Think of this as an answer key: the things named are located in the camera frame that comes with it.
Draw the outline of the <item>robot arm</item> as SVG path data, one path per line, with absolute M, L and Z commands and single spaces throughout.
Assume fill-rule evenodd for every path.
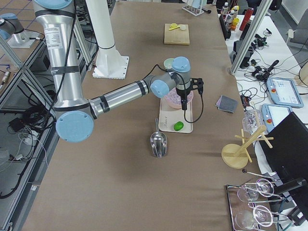
M 57 101 L 56 131 L 67 142 L 81 142 L 93 131 L 94 120 L 102 113 L 119 107 L 148 93 L 166 96 L 172 89 L 181 98 L 181 107 L 187 108 L 187 97 L 192 90 L 203 93 L 203 80 L 190 76 L 190 63 L 186 57 L 176 57 L 171 69 L 163 75 L 148 75 L 107 94 L 86 99 L 77 61 L 73 29 L 77 20 L 72 0 L 35 0 L 33 7 L 37 21 L 44 28 L 51 74 Z

